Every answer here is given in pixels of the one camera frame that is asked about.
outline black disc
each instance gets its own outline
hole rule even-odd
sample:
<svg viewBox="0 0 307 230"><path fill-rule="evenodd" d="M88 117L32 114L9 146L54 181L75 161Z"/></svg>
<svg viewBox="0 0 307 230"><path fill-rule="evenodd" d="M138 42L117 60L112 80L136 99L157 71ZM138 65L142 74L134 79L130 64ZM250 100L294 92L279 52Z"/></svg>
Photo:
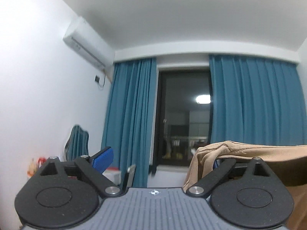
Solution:
<svg viewBox="0 0 307 230"><path fill-rule="evenodd" d="M38 228L67 228L85 220L98 206L98 195L88 184L58 175L27 183L15 199L21 221Z"/></svg>
<svg viewBox="0 0 307 230"><path fill-rule="evenodd" d="M252 229L278 226L293 210L293 199L284 185L263 176L218 186L211 194L210 203L226 221Z"/></svg>

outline clothing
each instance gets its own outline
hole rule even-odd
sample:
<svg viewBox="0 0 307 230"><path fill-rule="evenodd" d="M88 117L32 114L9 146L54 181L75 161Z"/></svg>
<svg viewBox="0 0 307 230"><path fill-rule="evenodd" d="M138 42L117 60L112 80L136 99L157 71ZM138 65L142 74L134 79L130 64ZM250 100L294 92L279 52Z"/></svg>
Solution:
<svg viewBox="0 0 307 230"><path fill-rule="evenodd" d="M303 230L307 223L307 145L266 146L225 141L199 147L193 156L184 191L212 171L216 159L247 161L261 157L276 173L294 198L294 210L287 227Z"/></svg>

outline gray ribbed surface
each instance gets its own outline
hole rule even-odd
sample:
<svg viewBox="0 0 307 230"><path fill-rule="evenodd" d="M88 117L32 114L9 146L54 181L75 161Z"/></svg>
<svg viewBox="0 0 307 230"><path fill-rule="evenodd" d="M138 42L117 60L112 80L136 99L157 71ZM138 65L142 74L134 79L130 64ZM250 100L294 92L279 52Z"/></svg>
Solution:
<svg viewBox="0 0 307 230"><path fill-rule="evenodd" d="M75 230L238 230L211 210L207 201L181 188L138 189L106 199L99 211Z"/></svg>

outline air conditioner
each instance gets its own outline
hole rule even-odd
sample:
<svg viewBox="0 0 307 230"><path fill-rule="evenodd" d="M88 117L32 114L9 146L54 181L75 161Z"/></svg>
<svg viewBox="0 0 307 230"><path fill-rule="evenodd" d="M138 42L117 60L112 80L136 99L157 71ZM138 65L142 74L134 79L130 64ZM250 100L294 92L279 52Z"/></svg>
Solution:
<svg viewBox="0 0 307 230"><path fill-rule="evenodd" d="M114 50L81 16L69 25L63 41L99 70L113 64Z"/></svg>

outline white ceiling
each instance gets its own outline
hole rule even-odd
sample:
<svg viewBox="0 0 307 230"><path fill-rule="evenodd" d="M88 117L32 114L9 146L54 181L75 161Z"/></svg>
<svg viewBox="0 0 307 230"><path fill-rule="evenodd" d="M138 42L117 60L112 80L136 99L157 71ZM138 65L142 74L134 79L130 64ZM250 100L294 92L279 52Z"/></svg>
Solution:
<svg viewBox="0 0 307 230"><path fill-rule="evenodd" d="M116 50L198 40L297 50L307 0L64 0Z"/></svg>

